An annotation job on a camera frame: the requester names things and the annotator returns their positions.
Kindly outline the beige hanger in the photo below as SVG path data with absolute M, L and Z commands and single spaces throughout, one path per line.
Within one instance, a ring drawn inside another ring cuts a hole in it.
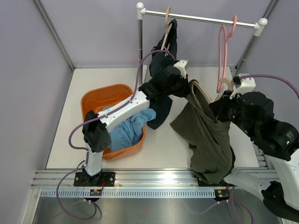
M 230 121 L 220 121 L 217 111 L 211 106 L 214 104 L 209 94 L 197 80 L 190 82 L 191 94 L 188 96 L 188 118 L 198 126 L 230 126 Z
M 168 38 L 168 34 L 172 28 L 172 23 L 171 22 L 168 22 L 168 17 L 169 17 L 169 14 L 171 12 L 171 7 L 168 7 L 167 10 L 166 10 L 166 14 L 165 14 L 165 34 L 164 34 L 164 39 L 163 39 L 163 42 L 162 42 L 162 45 L 161 45 L 161 50 L 168 50 L 169 47 L 165 47 L 166 45 L 166 42 L 167 42 L 167 38 Z

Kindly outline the pink plastic hanger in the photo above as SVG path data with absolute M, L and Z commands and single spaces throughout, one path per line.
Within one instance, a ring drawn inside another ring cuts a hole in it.
M 221 25 L 218 34 L 218 82 L 216 93 L 220 93 L 223 89 L 223 84 L 220 83 L 222 78 L 226 77 L 226 67 L 228 63 L 228 42 L 234 35 L 237 22 L 237 15 L 233 17 L 232 29 L 228 32 L 224 25 Z

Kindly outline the navy blue shorts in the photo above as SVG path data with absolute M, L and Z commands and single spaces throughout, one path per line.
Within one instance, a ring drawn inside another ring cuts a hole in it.
M 168 96 L 171 94 L 171 85 L 173 74 L 178 74 L 178 69 L 173 65 L 177 62 L 177 20 L 173 19 L 169 23 L 170 30 L 167 37 L 163 36 L 158 44 L 152 49 L 158 52 L 152 54 L 149 64 L 149 72 L 152 77 L 151 83 L 157 88 L 158 95 L 150 100 L 150 108 L 156 113 L 156 117 L 147 122 L 148 127 L 153 130 L 158 129 L 168 117 L 172 99 Z

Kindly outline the olive green shorts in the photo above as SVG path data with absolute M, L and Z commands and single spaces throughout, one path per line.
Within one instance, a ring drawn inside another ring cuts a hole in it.
M 185 141 L 193 155 L 190 168 L 207 184 L 218 184 L 234 168 L 235 154 L 230 145 L 230 126 L 198 126 L 188 118 L 188 102 L 182 112 L 170 123 L 172 129 Z

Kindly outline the light blue shorts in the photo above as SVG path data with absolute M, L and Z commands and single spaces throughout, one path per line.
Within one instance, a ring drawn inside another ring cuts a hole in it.
M 124 120 L 109 133 L 111 144 L 108 148 L 116 152 L 136 145 L 142 137 L 142 127 L 155 118 L 156 112 L 147 108 Z

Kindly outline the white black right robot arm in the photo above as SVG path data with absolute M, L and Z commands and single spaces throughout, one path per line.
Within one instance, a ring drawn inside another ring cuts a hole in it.
M 263 181 L 238 169 L 231 174 L 223 169 L 212 173 L 216 185 L 225 182 L 238 186 L 259 198 L 277 217 L 299 220 L 299 132 L 291 124 L 274 119 L 274 103 L 260 92 L 225 91 L 209 107 L 216 118 L 231 121 L 269 157 L 278 181 Z

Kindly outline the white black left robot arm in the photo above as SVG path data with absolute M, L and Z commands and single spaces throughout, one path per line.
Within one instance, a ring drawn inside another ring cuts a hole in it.
M 111 144 L 109 133 L 125 119 L 150 107 L 161 107 L 169 95 L 185 97 L 188 94 L 186 62 L 181 60 L 168 66 L 148 82 L 142 84 L 132 96 L 110 109 L 95 114 L 90 111 L 85 116 L 82 129 L 87 146 L 87 158 L 78 181 L 86 186 L 100 182 L 101 160 L 105 149 Z

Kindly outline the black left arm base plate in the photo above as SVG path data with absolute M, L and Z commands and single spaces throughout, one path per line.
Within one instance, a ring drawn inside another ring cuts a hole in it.
M 113 187 L 115 172 L 102 171 L 97 175 L 90 176 L 85 172 L 75 174 L 73 186 L 75 187 Z

